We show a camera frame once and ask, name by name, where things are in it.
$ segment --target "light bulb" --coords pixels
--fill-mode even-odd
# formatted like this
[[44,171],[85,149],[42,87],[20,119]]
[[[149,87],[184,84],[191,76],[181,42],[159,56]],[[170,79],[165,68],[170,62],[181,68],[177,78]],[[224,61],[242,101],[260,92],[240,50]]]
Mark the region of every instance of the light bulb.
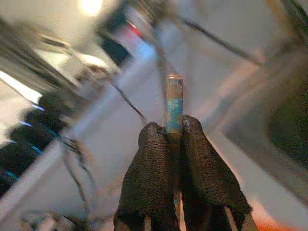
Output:
[[101,11],[103,0],[80,0],[80,10],[86,16],[96,16]]

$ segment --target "black cable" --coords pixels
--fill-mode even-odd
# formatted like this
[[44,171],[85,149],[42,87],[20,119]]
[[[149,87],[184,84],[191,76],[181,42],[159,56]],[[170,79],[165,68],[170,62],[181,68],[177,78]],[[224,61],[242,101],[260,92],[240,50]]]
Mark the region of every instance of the black cable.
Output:
[[73,181],[75,182],[77,188],[78,188],[78,192],[79,192],[79,195],[81,197],[81,200],[84,202],[84,205],[85,205],[85,212],[86,212],[86,217],[87,217],[87,220],[90,218],[90,206],[88,205],[88,201],[86,199],[86,194],[85,194],[85,191],[83,190],[82,188],[82,183],[79,182],[78,178],[75,176],[69,162],[68,162],[68,158],[69,158],[69,150],[68,150],[68,147],[69,148],[74,148],[73,146],[71,146],[69,143],[65,142],[62,137],[60,137],[60,140],[61,140],[61,145],[64,147],[64,155],[62,155],[62,158],[63,158],[63,162],[64,162],[64,165],[68,171],[68,173],[70,174],[70,176],[72,177]]
[[83,153],[80,151],[80,149],[78,148],[77,142],[76,140],[70,140],[74,146],[69,145],[69,147],[71,148],[71,150],[77,154],[78,156],[78,160],[79,160],[79,166],[86,172],[86,174],[88,175],[88,178],[90,180],[90,183],[92,185],[92,189],[93,189],[93,195],[96,195],[97,191],[98,191],[98,187],[95,183],[95,179],[92,175],[92,173],[90,172],[90,170],[85,166],[85,158]]
[[125,93],[117,86],[117,84],[114,83],[114,81],[109,77],[109,82],[110,84],[120,93],[120,95],[122,96],[122,98],[124,99],[125,102],[127,102],[127,104],[135,110],[135,112],[137,112],[137,114],[139,115],[141,122],[146,125],[147,124],[147,119],[145,118],[145,116],[143,115],[142,112],[140,112],[131,102],[130,100],[127,98],[127,96],[125,95]]
[[216,35],[212,34],[211,32],[203,29],[199,24],[190,22],[185,18],[178,17],[179,20],[184,23],[185,25],[189,26],[192,29],[200,31],[204,36],[208,37],[209,39],[213,40],[215,43],[217,43],[220,46],[223,46],[227,50],[231,51],[232,53],[242,57],[243,59],[246,59],[258,66],[261,66],[262,63],[253,55],[248,54],[247,52],[241,50],[240,48],[237,48],[235,46],[232,46],[231,44],[225,42],[224,40],[220,39]]

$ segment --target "orange object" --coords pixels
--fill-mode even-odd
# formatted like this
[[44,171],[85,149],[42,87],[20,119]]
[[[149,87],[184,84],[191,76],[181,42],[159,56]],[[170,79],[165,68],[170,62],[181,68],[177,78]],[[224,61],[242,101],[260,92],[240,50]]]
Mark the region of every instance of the orange object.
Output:
[[287,228],[283,226],[277,226],[273,224],[256,224],[259,231],[304,231],[303,229],[299,228]]

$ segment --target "black component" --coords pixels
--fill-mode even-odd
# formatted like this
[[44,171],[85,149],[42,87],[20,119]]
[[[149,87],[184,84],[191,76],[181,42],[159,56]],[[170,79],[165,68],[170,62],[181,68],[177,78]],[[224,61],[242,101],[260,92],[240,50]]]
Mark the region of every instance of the black component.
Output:
[[12,141],[0,149],[0,166],[19,177],[39,154],[39,150],[27,142]]
[[0,198],[6,191],[18,180],[18,178],[11,172],[0,170]]
[[45,93],[39,100],[38,105],[42,107],[45,113],[53,118],[60,118],[60,115],[70,115],[72,110],[65,105],[63,99],[58,93]]
[[99,25],[97,28],[97,33],[99,35],[103,34],[105,31],[113,33],[122,25],[126,24],[127,22],[124,14],[126,6],[127,1],[125,0],[110,16],[108,16],[107,21],[104,21]]
[[53,131],[56,134],[59,134],[66,125],[55,114],[46,113],[38,109],[27,112],[24,121],[29,124],[41,123],[42,126],[46,127],[46,130]]
[[10,139],[16,142],[28,142],[32,146],[39,148],[41,151],[54,138],[43,126],[38,126],[39,123],[33,125],[22,125],[13,129],[10,133]]
[[117,66],[121,67],[123,62],[131,56],[130,53],[121,44],[111,38],[104,37],[103,39],[100,47],[110,56]]

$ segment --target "red light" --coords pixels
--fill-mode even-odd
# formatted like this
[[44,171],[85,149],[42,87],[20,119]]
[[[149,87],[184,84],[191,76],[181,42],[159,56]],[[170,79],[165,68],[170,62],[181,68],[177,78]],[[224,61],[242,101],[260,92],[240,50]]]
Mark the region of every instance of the red light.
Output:
[[139,37],[142,37],[142,34],[140,33],[140,31],[137,30],[137,28],[133,24],[129,23],[128,26],[134,34],[138,35]]

